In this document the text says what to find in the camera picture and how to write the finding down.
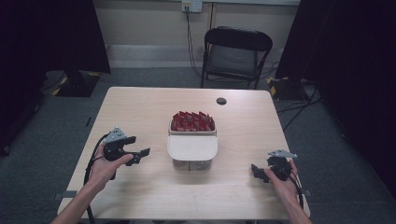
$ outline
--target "red wrapped item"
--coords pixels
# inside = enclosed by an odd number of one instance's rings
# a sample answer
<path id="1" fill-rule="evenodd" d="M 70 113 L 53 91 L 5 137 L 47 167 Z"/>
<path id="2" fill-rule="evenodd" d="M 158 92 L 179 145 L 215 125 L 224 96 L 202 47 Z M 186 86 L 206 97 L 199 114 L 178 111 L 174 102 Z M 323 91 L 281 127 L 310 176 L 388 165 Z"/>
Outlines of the red wrapped item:
<path id="1" fill-rule="evenodd" d="M 210 132 L 215 129 L 213 118 L 201 111 L 198 114 L 179 111 L 173 116 L 171 127 L 172 131 L 178 132 Z"/>

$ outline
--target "forearm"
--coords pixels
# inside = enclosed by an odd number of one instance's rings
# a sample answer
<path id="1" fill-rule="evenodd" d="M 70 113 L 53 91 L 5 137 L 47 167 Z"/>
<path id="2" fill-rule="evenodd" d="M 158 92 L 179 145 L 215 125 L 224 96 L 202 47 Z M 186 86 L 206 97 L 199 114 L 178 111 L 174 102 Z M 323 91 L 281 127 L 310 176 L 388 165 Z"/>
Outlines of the forearm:
<path id="1" fill-rule="evenodd" d="M 61 214 L 52 220 L 51 223 L 78 223 L 97 192 L 98 190 L 94 189 L 90 184 L 82 187 L 76 197 L 73 198 Z"/>
<path id="2" fill-rule="evenodd" d="M 303 208 L 297 202 L 283 202 L 291 224 L 311 224 Z"/>

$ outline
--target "black chair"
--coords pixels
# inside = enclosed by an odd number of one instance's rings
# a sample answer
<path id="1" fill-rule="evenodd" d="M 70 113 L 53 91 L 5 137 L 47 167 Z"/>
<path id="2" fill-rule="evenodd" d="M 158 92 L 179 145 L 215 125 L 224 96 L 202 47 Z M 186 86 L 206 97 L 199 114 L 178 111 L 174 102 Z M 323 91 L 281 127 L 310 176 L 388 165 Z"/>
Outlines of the black chair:
<path id="1" fill-rule="evenodd" d="M 208 75 L 255 81 L 260 80 L 265 59 L 273 46 L 272 39 L 263 32 L 220 26 L 205 34 L 205 52 L 201 88 Z"/>

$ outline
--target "light wood tabletop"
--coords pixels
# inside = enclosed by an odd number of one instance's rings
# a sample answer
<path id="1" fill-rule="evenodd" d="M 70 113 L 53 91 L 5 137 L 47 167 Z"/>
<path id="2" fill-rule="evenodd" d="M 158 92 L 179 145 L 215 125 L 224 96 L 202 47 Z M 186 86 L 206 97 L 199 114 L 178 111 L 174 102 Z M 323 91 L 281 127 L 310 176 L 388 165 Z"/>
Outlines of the light wood tabletop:
<path id="1" fill-rule="evenodd" d="M 220 97 L 226 105 L 217 103 Z M 178 111 L 202 111 L 216 122 L 219 149 L 210 169 L 187 171 L 174 166 L 167 151 L 168 126 Z M 110 88 L 67 190 L 81 189 L 95 144 L 115 127 L 136 136 L 134 144 L 124 147 L 126 151 L 147 147 L 151 151 L 139 164 L 121 166 L 116 179 L 92 201 L 95 218 L 287 219 L 273 186 L 254 178 L 250 169 L 251 163 L 268 167 L 269 151 L 289 151 L 269 92 Z M 70 201 L 64 198 L 58 212 Z"/>

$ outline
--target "hand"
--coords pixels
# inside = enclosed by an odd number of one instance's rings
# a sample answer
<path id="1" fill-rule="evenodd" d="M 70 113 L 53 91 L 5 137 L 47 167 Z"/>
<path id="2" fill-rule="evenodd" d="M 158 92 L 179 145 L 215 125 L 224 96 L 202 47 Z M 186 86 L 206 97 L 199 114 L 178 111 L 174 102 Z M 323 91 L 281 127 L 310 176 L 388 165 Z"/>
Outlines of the hand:
<path id="1" fill-rule="evenodd" d="M 106 183 L 110 180 L 111 176 L 116 173 L 117 169 L 130 161 L 134 156 L 132 154 L 123 155 L 116 161 L 108 161 L 104 157 L 103 149 L 105 144 L 100 144 L 96 155 L 95 162 L 93 163 L 90 179 L 87 184 L 93 185 L 97 192 L 105 188 Z"/>
<path id="2" fill-rule="evenodd" d="M 296 180 L 296 176 L 294 175 L 298 174 L 297 167 L 292 160 L 290 160 L 289 163 L 291 166 L 291 171 L 294 173 L 291 174 L 290 177 Z M 289 203 L 298 203 L 297 188 L 294 186 L 289 178 L 286 181 L 282 181 L 274 174 L 272 170 L 264 169 L 264 172 L 274 184 L 276 195 L 277 197 L 279 197 L 283 204 L 287 205 Z"/>

